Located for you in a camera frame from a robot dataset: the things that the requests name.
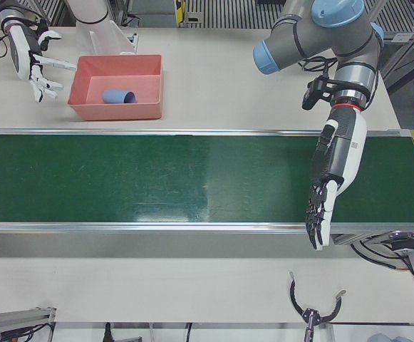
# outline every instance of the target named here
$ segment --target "pink tray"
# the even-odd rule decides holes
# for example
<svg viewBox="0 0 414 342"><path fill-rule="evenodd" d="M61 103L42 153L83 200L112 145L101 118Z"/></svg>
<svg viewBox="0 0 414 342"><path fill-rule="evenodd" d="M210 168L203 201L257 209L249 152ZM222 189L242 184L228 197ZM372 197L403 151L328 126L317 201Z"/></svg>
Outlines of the pink tray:
<svg viewBox="0 0 414 342"><path fill-rule="evenodd" d="M132 91L137 103L104 103L107 89ZM82 56L68 104L84 120L149 120L161 118L161 100L161 55Z"/></svg>

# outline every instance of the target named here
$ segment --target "robotic arm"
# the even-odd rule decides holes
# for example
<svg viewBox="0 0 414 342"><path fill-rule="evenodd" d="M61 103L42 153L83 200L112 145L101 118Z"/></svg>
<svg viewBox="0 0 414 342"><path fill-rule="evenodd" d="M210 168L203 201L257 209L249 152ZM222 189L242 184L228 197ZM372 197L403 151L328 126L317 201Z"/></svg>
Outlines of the robotic arm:
<svg viewBox="0 0 414 342"><path fill-rule="evenodd" d="M12 61L16 74L21 80L29 81L34 100L41 102L44 95L56 98L55 90L63 89L60 83L43 77L43 66L54 66L75 71L76 65L42 56L48 49L48 42L61 39L61 35L48 30L46 22L40 19L35 23L24 15L24 8L15 0L0 1L1 30L9 36ZM30 26L37 25L34 31Z"/></svg>
<svg viewBox="0 0 414 342"><path fill-rule="evenodd" d="M302 107L319 99L331 112L314 152L306 230L315 249L328 246L336 197L354 181L366 139L361 111L371 100L383 46L382 29L371 24L363 0L288 0L270 37L254 48L254 62L274 73L331 48L338 59L308 84Z"/></svg>

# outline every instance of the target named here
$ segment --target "table surface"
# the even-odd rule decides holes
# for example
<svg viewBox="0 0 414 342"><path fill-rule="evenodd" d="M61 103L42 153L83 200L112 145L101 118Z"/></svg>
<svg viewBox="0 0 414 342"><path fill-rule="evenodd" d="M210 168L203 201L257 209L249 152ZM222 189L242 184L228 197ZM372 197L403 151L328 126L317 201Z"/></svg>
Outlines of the table surface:
<svg viewBox="0 0 414 342"><path fill-rule="evenodd" d="M75 61L74 30L59 31L63 40L46 55ZM7 56L0 128L320 130L328 104L300 105L316 74L255 68L252 48L268 33L140 29L138 53L163 59L163 117L155 121L81 121L66 105L73 74L49 67L45 75L66 88L58 100L34 103ZM364 116L370 130L399 128L382 82ZM300 322L289 271L301 303L322 313L348 291L337 321L414 322L408 272L369 264L347 246L315 252L303 235L0 234L0 311L55 306L58 321Z"/></svg>
<svg viewBox="0 0 414 342"><path fill-rule="evenodd" d="M50 42L45 55L76 62L75 31L56 30L63 39ZM298 66L270 76L257 70L252 49L266 30L141 28L138 33L139 54L162 55L162 119L83 122L66 105L73 72L51 67L44 67L44 75L65 89L57 100L35 103L8 55L0 59L0 128L320 130L326 122L328 103L301 109L306 84L318 73ZM382 81L364 117L370 130L399 128Z"/></svg>

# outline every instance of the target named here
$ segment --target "blue joint cap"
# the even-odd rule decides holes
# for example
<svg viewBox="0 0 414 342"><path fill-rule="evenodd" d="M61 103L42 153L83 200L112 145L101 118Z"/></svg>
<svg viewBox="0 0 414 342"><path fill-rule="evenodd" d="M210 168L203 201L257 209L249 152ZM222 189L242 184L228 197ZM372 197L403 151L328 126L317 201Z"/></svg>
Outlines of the blue joint cap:
<svg viewBox="0 0 414 342"><path fill-rule="evenodd" d="M375 23L371 23L371 26L373 27L373 30L375 30L375 32L378 34L380 41L379 43L381 44L381 48L384 47L384 30L382 27L380 27L378 24Z"/></svg>
<svg viewBox="0 0 414 342"><path fill-rule="evenodd" d="M252 51L254 62L259 71L265 75L276 73L279 71L278 65L275 63L273 56L269 49L266 47L264 41L261 41L254 47Z"/></svg>
<svg viewBox="0 0 414 342"><path fill-rule="evenodd" d="M363 0L314 0L311 17L319 26L332 29L352 23L364 11Z"/></svg>

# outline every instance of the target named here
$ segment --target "clamp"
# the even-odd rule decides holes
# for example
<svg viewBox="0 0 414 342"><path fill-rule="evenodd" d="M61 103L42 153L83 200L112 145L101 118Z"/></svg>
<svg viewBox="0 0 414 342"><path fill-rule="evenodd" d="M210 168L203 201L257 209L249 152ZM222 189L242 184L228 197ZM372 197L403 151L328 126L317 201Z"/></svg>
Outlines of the clamp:
<svg viewBox="0 0 414 342"><path fill-rule="evenodd" d="M335 317L340 312L341 308L341 297L346 293L346 290L341 290L336 296L336 305L335 309L330 315L322 317L319 313L319 311L311 308L306 308L303 310L300 305L297 304L297 301L295 299L295 278L294 274L292 272L289 272L289 275L291 276L292 282L291 282L291 288L289 290L291 302L296 311L299 313L299 315L304 319L305 323L307 324L305 329L305 337L304 342L313 342L314 337L314 327L318 326L321 323L327 323L335 319Z"/></svg>

